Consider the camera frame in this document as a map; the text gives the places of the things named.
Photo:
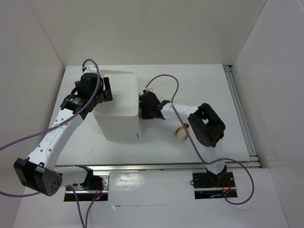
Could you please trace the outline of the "white bottom drawer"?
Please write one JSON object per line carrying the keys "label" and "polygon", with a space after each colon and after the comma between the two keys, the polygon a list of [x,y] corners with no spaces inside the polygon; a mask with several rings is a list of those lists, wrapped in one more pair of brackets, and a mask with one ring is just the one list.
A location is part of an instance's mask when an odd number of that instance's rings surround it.
{"label": "white bottom drawer", "polygon": [[142,120],[142,101],[141,101],[141,93],[139,93],[139,118]]}

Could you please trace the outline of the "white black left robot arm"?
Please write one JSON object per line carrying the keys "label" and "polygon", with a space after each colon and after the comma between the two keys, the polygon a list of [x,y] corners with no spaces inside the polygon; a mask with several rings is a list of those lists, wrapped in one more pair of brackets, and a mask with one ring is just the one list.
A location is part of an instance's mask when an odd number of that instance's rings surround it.
{"label": "white black left robot arm", "polygon": [[27,158],[18,158],[15,172],[25,187],[47,196],[53,196],[60,187],[78,185],[84,190],[102,189],[103,179],[84,165],[56,169],[63,148],[77,127],[97,104],[111,101],[112,91],[108,77],[97,78],[95,73],[84,73],[75,88],[66,96],[48,132]]}

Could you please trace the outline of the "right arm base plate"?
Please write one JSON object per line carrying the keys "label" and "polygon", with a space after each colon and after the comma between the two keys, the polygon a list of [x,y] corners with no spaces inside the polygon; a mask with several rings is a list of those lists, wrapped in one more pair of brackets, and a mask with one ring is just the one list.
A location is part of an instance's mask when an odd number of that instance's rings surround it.
{"label": "right arm base plate", "polygon": [[194,187],[194,197],[200,199],[237,198],[236,184],[232,172],[227,172],[219,182],[212,183],[207,173],[193,173],[190,185]]}

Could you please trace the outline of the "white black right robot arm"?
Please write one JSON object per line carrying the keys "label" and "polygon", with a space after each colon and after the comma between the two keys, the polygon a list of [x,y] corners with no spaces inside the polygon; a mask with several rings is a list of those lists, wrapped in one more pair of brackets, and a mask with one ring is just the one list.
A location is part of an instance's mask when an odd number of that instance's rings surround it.
{"label": "white black right robot arm", "polygon": [[139,95],[139,101],[142,119],[179,121],[181,127],[176,134],[186,130],[185,139],[196,146],[196,152],[199,149],[204,152],[203,156],[198,156],[207,165],[208,183],[218,186],[223,182],[227,173],[222,146],[226,126],[209,104],[186,106],[168,100],[161,102],[153,92],[147,90]]}

